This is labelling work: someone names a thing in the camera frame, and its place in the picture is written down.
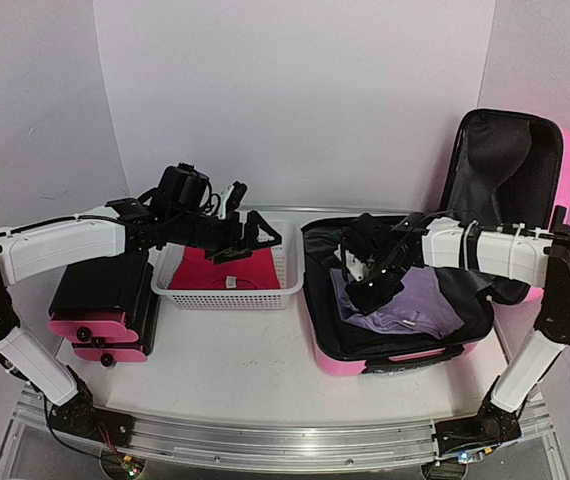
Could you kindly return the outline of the white plastic mesh basket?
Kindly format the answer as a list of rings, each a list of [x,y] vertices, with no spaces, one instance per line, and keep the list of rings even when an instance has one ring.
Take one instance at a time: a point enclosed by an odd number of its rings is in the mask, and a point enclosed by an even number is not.
[[[173,274],[186,247],[169,245],[159,254],[151,280],[152,290],[180,309],[190,310],[278,310],[285,308],[303,285],[304,254],[300,225],[292,220],[271,220],[282,236],[271,250],[281,288],[278,290],[170,290]]]

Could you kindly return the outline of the magenta garment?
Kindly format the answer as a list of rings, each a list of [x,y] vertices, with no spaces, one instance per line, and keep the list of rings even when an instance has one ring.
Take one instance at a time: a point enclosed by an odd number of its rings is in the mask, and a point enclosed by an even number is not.
[[[278,290],[281,288],[270,249],[215,265],[205,252],[187,247],[173,274],[170,290]]]

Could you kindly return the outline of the lavender garment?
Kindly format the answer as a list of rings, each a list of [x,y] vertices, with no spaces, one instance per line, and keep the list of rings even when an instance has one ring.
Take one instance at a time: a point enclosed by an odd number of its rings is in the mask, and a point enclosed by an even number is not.
[[[444,339],[464,321],[441,293],[432,268],[411,268],[403,277],[404,289],[371,314],[364,315],[351,302],[339,269],[330,276],[342,322],[384,335],[427,334]]]

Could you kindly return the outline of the pink hard-shell suitcase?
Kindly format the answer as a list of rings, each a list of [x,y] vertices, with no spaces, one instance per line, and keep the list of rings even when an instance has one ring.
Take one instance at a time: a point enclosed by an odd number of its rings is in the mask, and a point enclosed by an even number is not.
[[[303,230],[317,366],[356,376],[473,349],[495,304],[570,295],[552,245],[570,236],[570,131],[535,115],[468,112],[439,208],[328,218]]]

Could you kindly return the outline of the pink and black case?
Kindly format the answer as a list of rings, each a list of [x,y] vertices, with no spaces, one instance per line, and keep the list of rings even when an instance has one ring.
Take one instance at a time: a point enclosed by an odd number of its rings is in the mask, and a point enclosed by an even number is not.
[[[49,330],[79,358],[105,368],[147,361],[159,306],[153,273],[146,251],[68,266],[49,307]]]

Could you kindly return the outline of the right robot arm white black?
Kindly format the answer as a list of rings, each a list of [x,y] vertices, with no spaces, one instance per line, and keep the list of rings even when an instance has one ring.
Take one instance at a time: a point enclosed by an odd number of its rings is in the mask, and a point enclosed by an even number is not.
[[[411,214],[396,225],[370,214],[353,220],[335,255],[353,305],[369,314],[402,289],[411,268],[456,269],[517,281],[543,292],[541,308],[515,358],[498,377],[489,402],[468,425],[479,443],[505,430],[561,352],[570,346],[570,226],[529,229],[483,226],[444,214]]]

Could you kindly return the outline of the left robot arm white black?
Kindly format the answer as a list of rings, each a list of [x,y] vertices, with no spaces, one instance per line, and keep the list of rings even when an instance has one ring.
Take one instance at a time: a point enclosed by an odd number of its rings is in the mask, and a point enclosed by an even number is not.
[[[81,397],[81,382],[23,322],[12,300],[22,283],[61,274],[69,265],[163,249],[168,244],[204,251],[222,264],[280,245],[281,235],[256,211],[244,218],[188,216],[166,222],[127,222],[104,208],[29,226],[0,228],[0,356],[54,405],[79,437],[99,428],[99,415]]]

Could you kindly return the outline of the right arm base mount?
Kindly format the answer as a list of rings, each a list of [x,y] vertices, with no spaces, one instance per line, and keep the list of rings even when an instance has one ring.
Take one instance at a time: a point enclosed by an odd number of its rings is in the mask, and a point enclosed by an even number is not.
[[[521,437],[520,417],[525,402],[508,411],[495,405],[491,395],[482,400],[473,415],[441,420],[435,423],[432,439],[436,442],[436,459],[470,457],[485,449],[496,449]]]

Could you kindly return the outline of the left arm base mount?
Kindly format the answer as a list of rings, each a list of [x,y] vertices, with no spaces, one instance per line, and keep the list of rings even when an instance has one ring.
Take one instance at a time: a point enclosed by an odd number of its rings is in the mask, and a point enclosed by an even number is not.
[[[87,391],[79,391],[62,405],[49,405],[46,422],[56,432],[112,447],[128,447],[134,427],[132,415],[95,406]]]

